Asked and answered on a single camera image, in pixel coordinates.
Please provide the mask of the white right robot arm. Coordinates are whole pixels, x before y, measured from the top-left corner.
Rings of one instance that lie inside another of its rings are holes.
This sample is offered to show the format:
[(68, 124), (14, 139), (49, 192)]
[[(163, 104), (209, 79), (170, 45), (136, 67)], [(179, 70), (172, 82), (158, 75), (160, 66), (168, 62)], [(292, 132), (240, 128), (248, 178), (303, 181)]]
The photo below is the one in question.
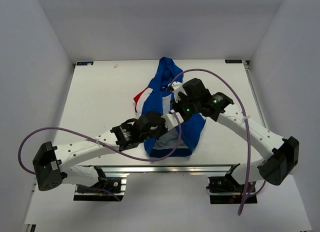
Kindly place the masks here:
[(175, 81), (168, 90), (174, 94), (172, 108), (183, 121), (202, 114), (250, 142), (262, 157), (250, 165), (250, 182), (265, 180), (279, 186), (298, 164), (300, 143), (296, 138), (283, 138), (245, 117), (231, 98), (222, 92), (211, 94), (200, 79), (193, 78), (186, 83)]

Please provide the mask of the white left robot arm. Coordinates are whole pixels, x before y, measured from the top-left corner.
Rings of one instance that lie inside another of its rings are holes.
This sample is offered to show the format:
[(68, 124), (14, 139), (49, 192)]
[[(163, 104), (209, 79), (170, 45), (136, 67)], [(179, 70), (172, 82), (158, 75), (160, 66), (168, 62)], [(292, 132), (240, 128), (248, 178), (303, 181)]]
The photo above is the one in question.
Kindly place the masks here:
[(38, 189), (45, 192), (61, 184), (76, 184), (99, 192), (106, 185), (102, 169), (95, 165), (83, 166), (83, 162), (134, 149), (168, 131), (168, 115), (150, 111), (138, 119), (126, 120), (96, 138), (83, 134), (83, 140), (75, 143), (54, 146), (50, 141), (45, 142), (32, 161)]

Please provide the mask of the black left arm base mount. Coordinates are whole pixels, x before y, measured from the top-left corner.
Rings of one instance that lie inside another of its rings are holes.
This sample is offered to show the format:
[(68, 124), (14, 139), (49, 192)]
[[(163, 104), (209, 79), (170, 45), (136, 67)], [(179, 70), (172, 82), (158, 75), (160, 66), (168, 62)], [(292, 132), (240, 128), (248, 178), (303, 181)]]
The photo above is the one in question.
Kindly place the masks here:
[(105, 173), (102, 167), (95, 166), (98, 182), (92, 186), (76, 185), (73, 200), (87, 202), (121, 202), (127, 184), (127, 175)]

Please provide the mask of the blue white red jacket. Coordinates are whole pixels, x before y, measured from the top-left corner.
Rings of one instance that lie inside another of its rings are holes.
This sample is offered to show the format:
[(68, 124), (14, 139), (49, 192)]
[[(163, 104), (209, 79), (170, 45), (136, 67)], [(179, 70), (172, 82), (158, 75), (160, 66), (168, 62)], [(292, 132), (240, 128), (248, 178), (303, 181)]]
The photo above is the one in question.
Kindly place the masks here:
[[(167, 90), (168, 84), (182, 72), (174, 61), (168, 57), (159, 60), (157, 71), (148, 86), (137, 94), (135, 102), (135, 113), (137, 117), (154, 111), (161, 114), (168, 113), (171, 109), (171, 100), (174, 94)], [(178, 142), (180, 129), (176, 127), (164, 134), (159, 139), (151, 138), (144, 142), (144, 149), (151, 158), (162, 158), (169, 154), (172, 149), (177, 149), (172, 157), (191, 156), (200, 140), (201, 132), (205, 126), (206, 119), (199, 113), (194, 114), (190, 120), (181, 125), (181, 139)]]

